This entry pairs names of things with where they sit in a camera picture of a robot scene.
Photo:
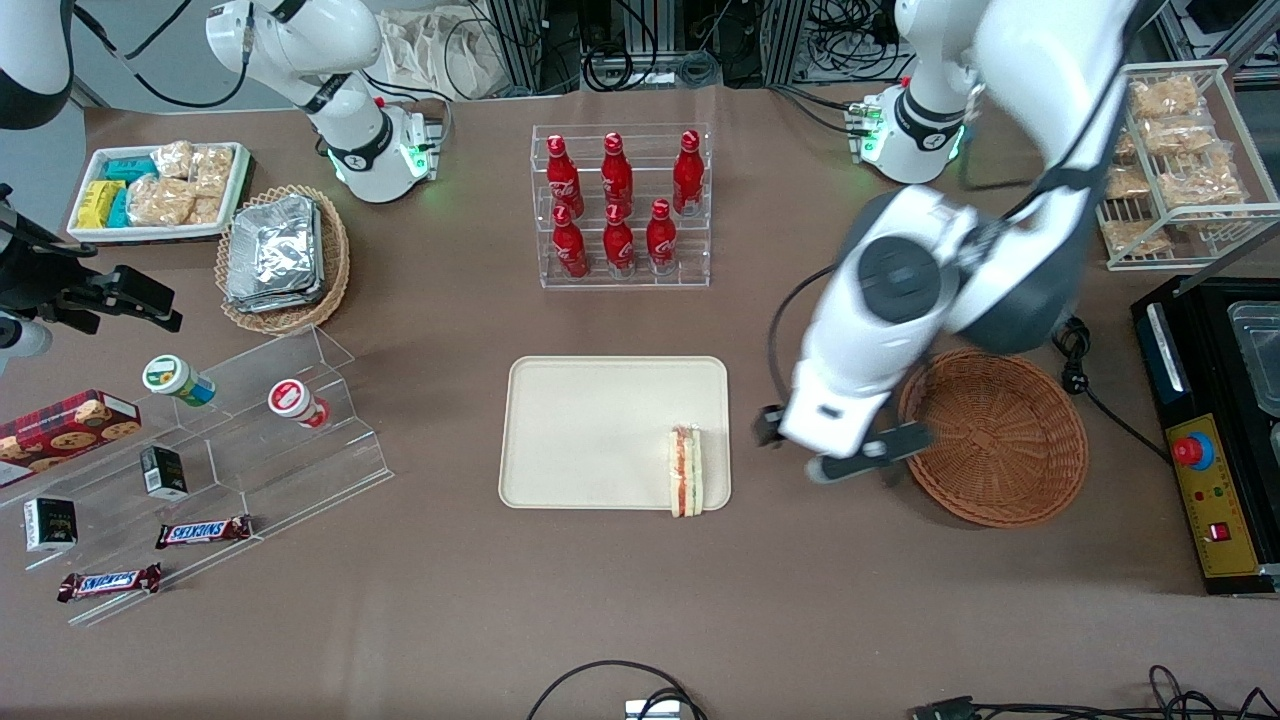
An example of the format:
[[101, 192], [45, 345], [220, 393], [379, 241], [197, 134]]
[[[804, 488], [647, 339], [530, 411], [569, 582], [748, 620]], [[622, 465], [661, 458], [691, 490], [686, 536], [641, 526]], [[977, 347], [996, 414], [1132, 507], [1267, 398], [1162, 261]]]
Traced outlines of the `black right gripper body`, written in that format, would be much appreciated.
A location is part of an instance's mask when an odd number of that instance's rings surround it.
[[1, 187], [1, 306], [8, 313], [37, 313], [72, 291], [90, 287], [97, 272], [82, 260], [96, 251], [61, 246], [52, 233], [13, 208], [12, 192], [10, 186]]

